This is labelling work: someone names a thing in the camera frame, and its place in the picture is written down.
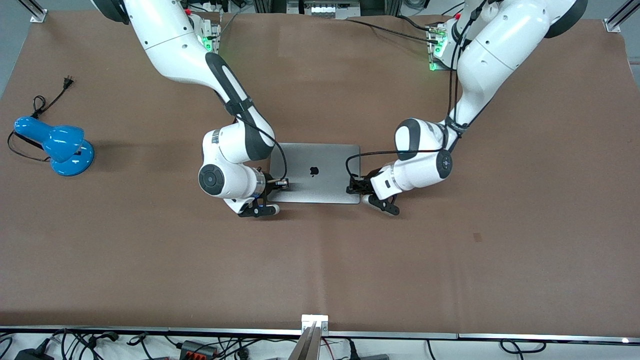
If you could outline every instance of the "metal rail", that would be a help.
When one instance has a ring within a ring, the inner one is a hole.
[[[619,33],[620,25],[627,21],[640,8],[640,0],[628,0],[608,19],[604,19],[604,27],[610,33]]]

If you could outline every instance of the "blue desk lamp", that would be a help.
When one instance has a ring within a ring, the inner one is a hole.
[[[50,157],[51,168],[62,176],[75,176],[93,161],[93,146],[84,131],[75,126],[50,126],[33,117],[21,117],[13,124],[16,134],[36,142]]]

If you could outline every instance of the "brown table surface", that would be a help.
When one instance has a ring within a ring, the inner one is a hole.
[[[221,55],[281,142],[392,149],[400,121],[447,111],[449,75],[423,44],[359,24],[240,15]],[[84,128],[95,163],[64,178],[0,151],[0,323],[296,328],[322,313],[336,331],[640,336],[640,96],[599,21],[544,40],[459,142],[451,177],[400,195],[397,218],[362,204],[235,216],[196,180],[202,136],[232,119],[98,12],[31,27],[5,133],[68,74],[42,120]]]

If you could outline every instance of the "aluminum frame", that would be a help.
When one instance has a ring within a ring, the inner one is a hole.
[[[627,21],[640,8],[640,0],[628,0],[618,8],[608,19],[604,19],[604,27],[610,33],[619,33],[620,25]]]
[[[128,326],[64,326],[64,325],[34,325],[34,326],[2,326],[0,332],[36,332],[46,333],[58,329],[75,329],[84,332],[116,331],[122,334],[139,334],[147,331],[150,335],[189,334],[190,336],[210,336],[211,334],[254,335],[295,338],[302,334],[301,329],[233,329],[233,328],[201,328],[201,327],[128,327]],[[360,339],[389,339],[389,340],[528,340],[528,341],[575,341],[585,343],[609,343],[619,345],[640,345],[640,338],[619,336],[565,336],[543,334],[476,334],[476,333],[448,333],[448,332],[379,332],[379,331],[328,331],[326,338],[360,338]]]
[[[47,9],[38,4],[36,0],[18,0],[18,3],[31,13],[30,22],[44,22],[47,18]]]

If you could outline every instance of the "mounting plate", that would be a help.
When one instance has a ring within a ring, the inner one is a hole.
[[[329,335],[329,316],[327,315],[302,315],[302,331],[307,327],[314,326],[320,327],[322,330],[322,336]]]

